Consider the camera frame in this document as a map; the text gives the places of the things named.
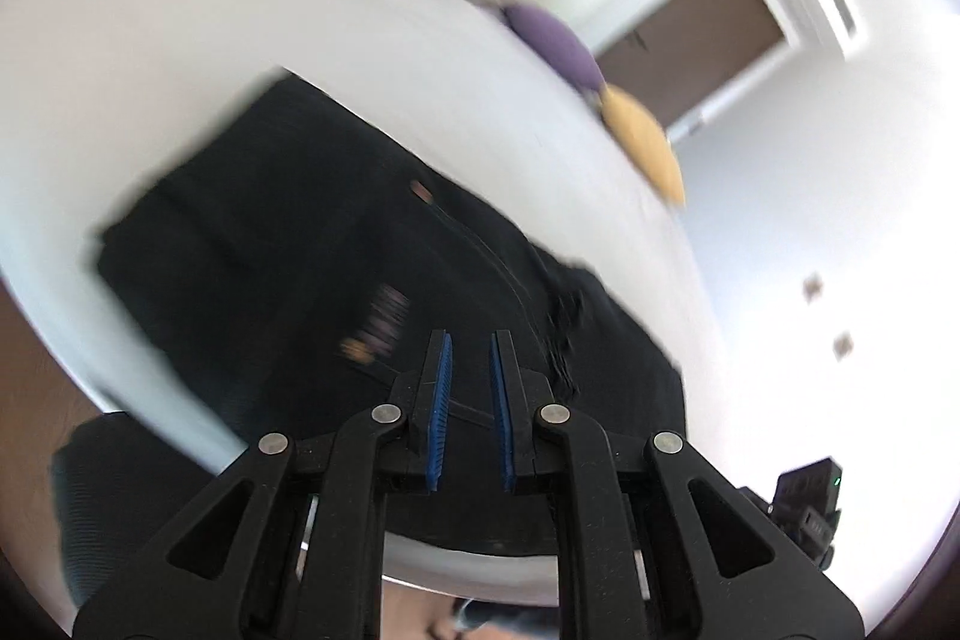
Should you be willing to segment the black denim pants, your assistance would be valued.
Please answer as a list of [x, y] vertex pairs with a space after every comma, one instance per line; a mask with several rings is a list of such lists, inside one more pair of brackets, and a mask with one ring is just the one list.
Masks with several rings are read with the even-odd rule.
[[661, 346], [581, 266], [558, 262], [320, 89], [287, 74], [104, 232], [98, 273], [231, 431], [335, 431], [452, 338], [438, 491], [394, 498], [387, 526], [436, 548], [547, 555], [540, 498], [506, 494], [488, 348], [607, 431], [685, 425]]

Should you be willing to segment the black office chair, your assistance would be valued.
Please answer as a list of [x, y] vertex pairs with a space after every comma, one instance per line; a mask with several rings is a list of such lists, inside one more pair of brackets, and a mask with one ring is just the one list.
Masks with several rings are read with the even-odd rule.
[[73, 429], [50, 463], [65, 585], [83, 606], [213, 474], [125, 413]]

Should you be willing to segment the yellow cushion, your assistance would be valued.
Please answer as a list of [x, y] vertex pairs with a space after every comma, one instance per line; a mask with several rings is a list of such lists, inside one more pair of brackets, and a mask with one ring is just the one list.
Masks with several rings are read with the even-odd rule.
[[664, 202], [685, 205], [682, 169], [658, 120], [635, 97], [605, 83], [599, 92], [602, 122]]

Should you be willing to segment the purple cushion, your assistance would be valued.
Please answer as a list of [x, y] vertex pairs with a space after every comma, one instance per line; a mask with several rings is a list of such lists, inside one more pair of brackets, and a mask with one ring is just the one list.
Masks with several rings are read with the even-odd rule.
[[504, 7], [503, 18], [512, 32], [574, 89], [590, 94], [602, 91], [605, 80], [596, 58], [563, 21], [527, 3]]

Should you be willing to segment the brown wooden door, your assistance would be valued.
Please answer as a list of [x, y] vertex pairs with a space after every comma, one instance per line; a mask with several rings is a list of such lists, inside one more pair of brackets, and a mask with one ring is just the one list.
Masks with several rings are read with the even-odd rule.
[[784, 41], [765, 0], [669, 0], [597, 57], [665, 128]]

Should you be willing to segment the white bed mattress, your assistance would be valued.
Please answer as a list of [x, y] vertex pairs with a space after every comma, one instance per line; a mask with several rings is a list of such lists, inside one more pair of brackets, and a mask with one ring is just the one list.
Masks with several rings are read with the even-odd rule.
[[704, 291], [679, 159], [540, 8], [500, 0], [2, 0], [2, 266], [106, 405], [55, 468], [84, 603], [245, 445], [335, 431], [436, 330], [438, 497], [394, 580], [556, 598], [538, 498], [501, 489], [487, 344], [612, 432], [685, 424]]

